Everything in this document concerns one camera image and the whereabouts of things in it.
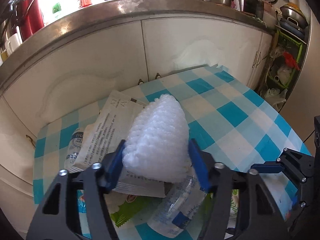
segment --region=cabinet door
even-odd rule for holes
[[[261,31],[246,26],[236,25],[236,35],[229,51],[231,60],[229,73],[242,84],[247,85],[253,65],[258,59]]]
[[[201,65],[230,66],[236,24],[203,18],[142,21],[149,80]]]
[[[32,185],[35,149],[26,138],[35,137],[0,97],[0,166]]]
[[[92,33],[47,55],[4,93],[34,135],[46,124],[148,80],[140,21]]]
[[[255,89],[258,85],[260,75],[262,73],[262,70],[264,68],[264,65],[267,59],[266,56],[269,53],[271,40],[272,40],[271,35],[267,33],[262,33],[262,38],[261,38],[260,47],[258,51],[257,63],[255,64],[255,66],[253,66],[252,74],[247,84],[247,86],[251,89]]]

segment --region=blue checkered tablecloth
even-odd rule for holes
[[[310,154],[281,115],[223,69],[223,66],[196,68],[123,93],[145,103],[162,94],[173,95],[185,112],[190,138],[195,138],[201,150],[211,153],[216,161],[236,171],[247,172],[253,163],[274,161],[285,147]],[[94,123],[106,100],[84,106],[41,129],[33,171],[35,204],[41,202],[53,178],[64,168],[73,131]],[[285,217],[297,189],[282,173],[263,174],[262,177]],[[146,224],[155,207],[143,209],[117,228],[119,238],[164,239]],[[193,219],[176,239],[197,239],[201,226],[200,220]]]

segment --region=plastic bag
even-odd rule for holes
[[[279,112],[283,104],[287,101],[285,99],[287,91],[288,90],[285,89],[280,93],[279,89],[268,89],[264,96],[264,100],[266,100],[269,105],[271,105],[277,112]]]
[[[282,46],[277,46],[275,49],[273,49],[270,52],[269,55],[271,58],[277,58],[277,57],[281,56],[284,52],[285,52],[285,49]]]
[[[292,73],[292,68],[289,68],[286,65],[282,65],[278,69],[277,74],[278,74],[280,82],[283,85],[285,85],[285,84],[287,84],[289,82],[291,73]]]

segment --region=dish rack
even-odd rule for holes
[[[299,52],[297,55],[297,59],[296,62],[297,64],[299,64],[300,58],[301,58],[301,54],[302,54],[302,48],[303,48],[303,43],[302,42],[298,42],[296,40],[294,40],[293,38],[291,38],[290,36],[288,36],[287,34],[283,33],[280,29],[277,30],[277,33],[279,35],[279,37],[282,37],[284,40],[293,43],[294,45],[296,45],[299,48]],[[275,82],[279,87],[281,88],[288,88],[290,85],[290,82],[294,76],[294,74],[296,73],[296,69],[294,68],[290,74],[290,78],[288,80],[288,82],[283,85],[281,84],[279,81],[276,81],[271,75],[270,72],[268,72],[268,78],[270,78],[271,80],[273,80],[273,82]]]

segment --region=plastic water bottle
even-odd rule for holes
[[[173,185],[148,225],[163,236],[175,238],[192,220],[206,195],[191,167],[186,179]]]
[[[64,161],[64,168],[68,171],[72,167],[73,163],[75,162],[78,153],[80,152],[81,146],[82,146],[82,140],[83,140],[83,131],[84,129],[77,128],[71,137],[71,140],[69,142],[67,156]]]

